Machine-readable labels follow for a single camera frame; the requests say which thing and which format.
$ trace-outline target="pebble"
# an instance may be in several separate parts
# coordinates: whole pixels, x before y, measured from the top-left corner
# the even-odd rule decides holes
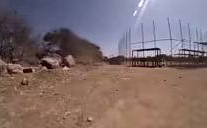
[[[94,121],[93,117],[87,117],[87,122],[93,122],[93,121]]]

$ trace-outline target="metal pole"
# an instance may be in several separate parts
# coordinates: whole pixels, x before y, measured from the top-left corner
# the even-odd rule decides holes
[[[171,57],[173,55],[173,42],[172,42],[172,32],[171,32],[171,24],[169,17],[167,18],[168,21],[168,30],[169,30],[169,39],[170,39],[170,48],[171,48]]]
[[[203,35],[202,35],[202,30],[200,29],[200,42],[203,42]]]
[[[181,36],[181,47],[182,47],[182,49],[184,49],[183,31],[182,31],[182,22],[181,22],[181,20],[179,20],[179,27],[180,27],[180,36]]]
[[[132,41],[132,39],[131,39],[131,28],[129,27],[129,56],[131,56],[130,54],[131,54],[131,41]]]
[[[154,48],[157,47],[157,44],[156,44],[156,27],[155,27],[155,22],[153,20],[153,34],[154,34]]]
[[[196,28],[196,42],[197,42],[197,50],[199,51],[199,31],[198,31],[198,28]]]
[[[143,23],[141,23],[141,32],[142,32],[142,48],[144,49],[144,28]]]
[[[188,23],[188,29],[189,29],[189,49],[192,50],[192,38],[191,38],[191,30],[190,30],[190,24]]]
[[[155,22],[154,22],[154,20],[153,20],[153,34],[154,34],[154,48],[156,48],[157,47],[157,44],[156,44],[156,27],[155,27]]]

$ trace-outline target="dirt ground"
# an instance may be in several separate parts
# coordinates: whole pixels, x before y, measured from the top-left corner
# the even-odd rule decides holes
[[[0,128],[207,128],[207,69],[105,65],[0,77]]]

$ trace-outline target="bush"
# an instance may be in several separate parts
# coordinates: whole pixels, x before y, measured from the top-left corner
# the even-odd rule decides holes
[[[100,47],[81,39],[69,29],[61,28],[48,32],[43,40],[48,42],[45,52],[57,52],[62,56],[72,55],[78,63],[83,64],[103,61]]]

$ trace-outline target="tree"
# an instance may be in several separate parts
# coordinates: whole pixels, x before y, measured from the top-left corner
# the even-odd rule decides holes
[[[16,12],[0,12],[0,58],[7,62],[12,62],[15,58],[23,59],[28,49],[36,47],[30,34],[30,27]]]
[[[43,40],[48,42],[49,51],[55,50],[62,56],[73,55],[78,62],[91,63],[103,60],[100,47],[88,40],[81,39],[69,29],[60,28],[47,32]]]

